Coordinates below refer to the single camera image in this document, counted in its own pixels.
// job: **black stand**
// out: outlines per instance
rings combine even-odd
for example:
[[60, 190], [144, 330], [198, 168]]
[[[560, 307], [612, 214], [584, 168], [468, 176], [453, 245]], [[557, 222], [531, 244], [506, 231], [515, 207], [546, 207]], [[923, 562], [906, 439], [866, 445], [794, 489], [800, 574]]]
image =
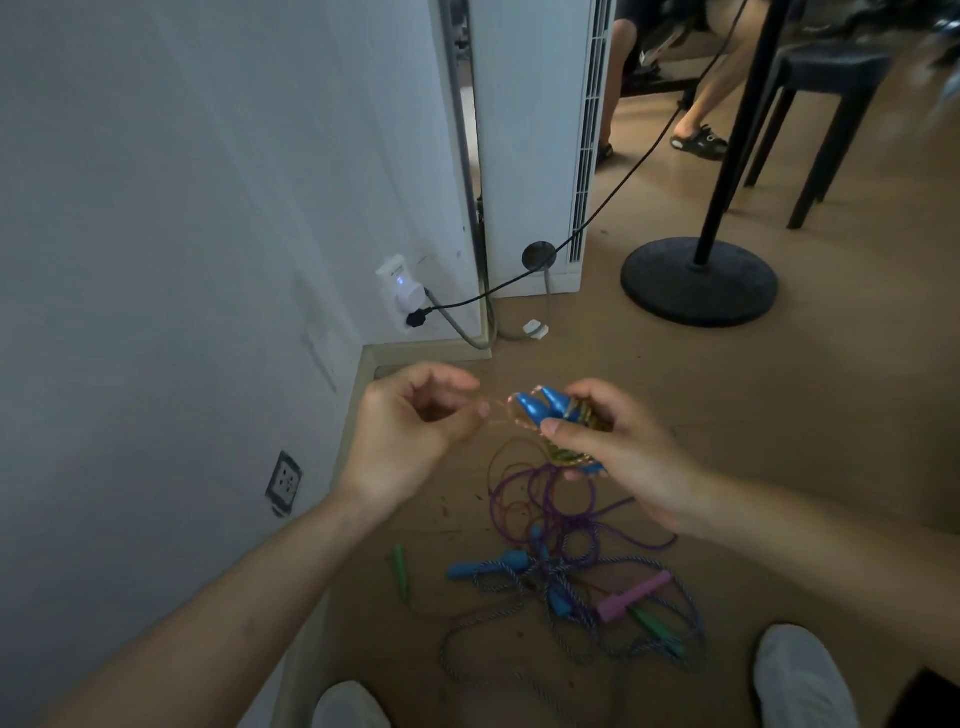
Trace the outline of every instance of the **black stand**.
[[773, 269], [716, 236], [789, 8], [790, 0], [770, 4], [700, 237], [647, 243], [627, 257], [620, 271], [620, 285], [634, 303], [667, 321], [701, 328], [735, 327], [758, 319], [777, 298]]

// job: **white shoe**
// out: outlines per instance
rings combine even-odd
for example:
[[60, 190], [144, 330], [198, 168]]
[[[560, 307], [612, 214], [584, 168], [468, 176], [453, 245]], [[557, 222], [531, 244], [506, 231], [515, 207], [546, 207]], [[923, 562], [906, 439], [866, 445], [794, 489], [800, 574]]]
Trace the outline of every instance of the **white shoe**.
[[334, 685], [320, 696], [311, 725], [312, 728], [390, 728], [390, 720], [366, 688], [349, 680]]
[[754, 687], [763, 728], [857, 728], [853, 696], [824, 644], [796, 624], [760, 639]]

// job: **wooden floor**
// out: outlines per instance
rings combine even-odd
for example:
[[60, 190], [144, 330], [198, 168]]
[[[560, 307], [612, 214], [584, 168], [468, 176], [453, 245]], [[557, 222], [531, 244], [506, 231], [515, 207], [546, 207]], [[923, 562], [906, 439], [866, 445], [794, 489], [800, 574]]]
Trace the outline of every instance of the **wooden floor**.
[[[473, 367], [484, 392], [502, 399], [536, 384], [606, 378], [649, 402], [715, 468], [957, 530], [960, 114], [955, 107], [931, 112], [944, 78], [922, 83], [923, 53], [902, 52], [827, 201], [801, 231], [788, 231], [786, 221], [835, 99], [800, 94], [759, 186], [738, 194], [721, 238], [777, 271], [780, 297], [769, 315], [742, 328], [683, 328], [644, 313], [621, 292], [619, 269], [634, 248], [699, 233], [719, 170], [664, 144], [594, 223], [583, 290], [557, 298], [549, 335], [536, 344], [502, 342], [493, 360]], [[737, 101], [710, 119], [719, 133], [729, 132]], [[674, 102], [622, 104], [612, 138], [617, 158], [598, 174], [595, 202], [645, 151]], [[498, 308], [504, 326], [519, 329], [541, 317], [543, 300], [511, 299]], [[446, 581], [444, 571], [504, 550], [491, 531], [486, 473], [515, 434], [489, 426], [344, 569], [331, 593], [317, 694], [360, 680], [400, 728], [558, 724], [531, 693], [504, 682], [519, 669], [593, 725], [751, 725], [752, 646], [764, 626], [785, 620], [821, 636], [863, 725], [882, 724], [918, 668], [907, 651], [750, 561], [690, 539], [662, 559], [704, 615], [704, 667], [683, 671], [656, 657], [576, 667], [540, 607], [529, 604], [451, 646], [459, 669], [496, 686], [454, 684], [437, 662], [447, 617], [496, 599]], [[496, 471], [534, 456], [512, 447]], [[564, 497], [582, 497], [578, 488], [568, 486]], [[601, 491], [617, 496], [610, 482]], [[660, 534], [634, 506], [613, 519], [639, 537]], [[395, 543], [406, 548], [414, 610], [397, 593], [388, 557]], [[605, 550], [631, 552], [613, 541]]]

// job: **metal pole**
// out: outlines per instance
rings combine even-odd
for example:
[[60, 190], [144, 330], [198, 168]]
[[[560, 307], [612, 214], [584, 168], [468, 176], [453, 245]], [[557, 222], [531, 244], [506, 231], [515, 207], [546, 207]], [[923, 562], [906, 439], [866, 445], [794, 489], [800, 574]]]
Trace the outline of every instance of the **metal pole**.
[[750, 66], [747, 86], [743, 89], [743, 100], [740, 102], [740, 109], [736, 113], [736, 121], [733, 122], [730, 144], [727, 147], [727, 153], [724, 155], [723, 165], [720, 167], [720, 176], [717, 178], [716, 187], [713, 188], [713, 197], [707, 210], [707, 218], [704, 220], [704, 228], [700, 232], [697, 251], [693, 256], [694, 265], [707, 265], [707, 261], [710, 259], [710, 250], [712, 250], [713, 243], [716, 241], [717, 231], [720, 230], [720, 221], [723, 220], [724, 212], [727, 211], [727, 200], [733, 192], [731, 187], [736, 184], [740, 157], [747, 146], [747, 137], [750, 136], [756, 112], [763, 99], [763, 91], [767, 86], [770, 68], [777, 57], [780, 34], [786, 24], [790, 5], [791, 0], [771, 0], [770, 2], [770, 10], [767, 11], [766, 20], [763, 21], [763, 29], [760, 31], [760, 39], [756, 44], [754, 63]]

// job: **air conditioner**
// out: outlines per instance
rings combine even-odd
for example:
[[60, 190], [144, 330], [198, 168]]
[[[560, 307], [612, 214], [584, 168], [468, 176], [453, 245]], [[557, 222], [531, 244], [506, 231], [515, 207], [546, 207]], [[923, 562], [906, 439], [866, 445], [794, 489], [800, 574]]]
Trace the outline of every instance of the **air conditioner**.
[[[525, 272], [528, 245], [559, 247], [588, 217], [611, 23], [612, 0], [469, 4], [491, 286]], [[580, 290], [586, 241], [558, 254], [554, 292]], [[543, 292], [537, 273], [495, 295]]]

